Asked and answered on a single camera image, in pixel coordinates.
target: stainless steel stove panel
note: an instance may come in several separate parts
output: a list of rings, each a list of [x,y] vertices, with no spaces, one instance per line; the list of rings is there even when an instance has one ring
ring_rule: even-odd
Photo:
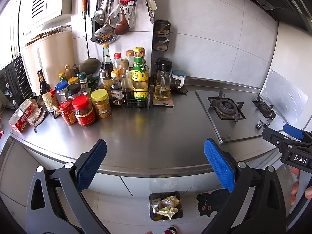
[[[238,120],[221,120],[213,107],[210,107],[208,97],[217,97],[219,91],[196,91],[197,97],[202,103],[220,142],[232,142],[243,139],[262,136],[263,128],[257,129],[256,124],[261,120],[265,123],[266,120],[271,122],[270,128],[276,131],[283,130],[285,122],[278,116],[275,119],[265,118],[263,114],[256,108],[252,100],[256,100],[258,94],[249,92],[225,93],[226,98],[231,98],[234,102],[244,102],[241,108],[246,119]]]

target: blue lid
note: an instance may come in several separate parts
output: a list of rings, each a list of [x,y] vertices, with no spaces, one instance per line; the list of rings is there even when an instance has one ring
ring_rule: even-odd
[[[185,77],[186,76],[186,73],[184,71],[181,71],[181,70],[174,70],[172,71],[172,74],[175,75],[175,76],[179,76],[179,77]]]
[[[57,84],[57,90],[65,89],[68,86],[67,81],[61,81]]]

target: gas stove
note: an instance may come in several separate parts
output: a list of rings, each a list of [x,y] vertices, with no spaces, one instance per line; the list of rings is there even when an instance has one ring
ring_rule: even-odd
[[[283,130],[285,122],[256,93],[197,90],[221,143],[262,136],[264,127]]]

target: aluminum foil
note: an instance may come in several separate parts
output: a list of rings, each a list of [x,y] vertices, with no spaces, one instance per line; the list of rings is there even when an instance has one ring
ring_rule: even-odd
[[[285,77],[271,70],[261,94],[263,100],[273,104],[273,109],[289,124],[297,123],[308,96]]]

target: microwave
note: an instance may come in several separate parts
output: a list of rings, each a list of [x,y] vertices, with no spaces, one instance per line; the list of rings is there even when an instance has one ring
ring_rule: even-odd
[[[0,71],[0,90],[7,98],[3,101],[5,108],[16,110],[25,99],[32,97],[21,55]]]

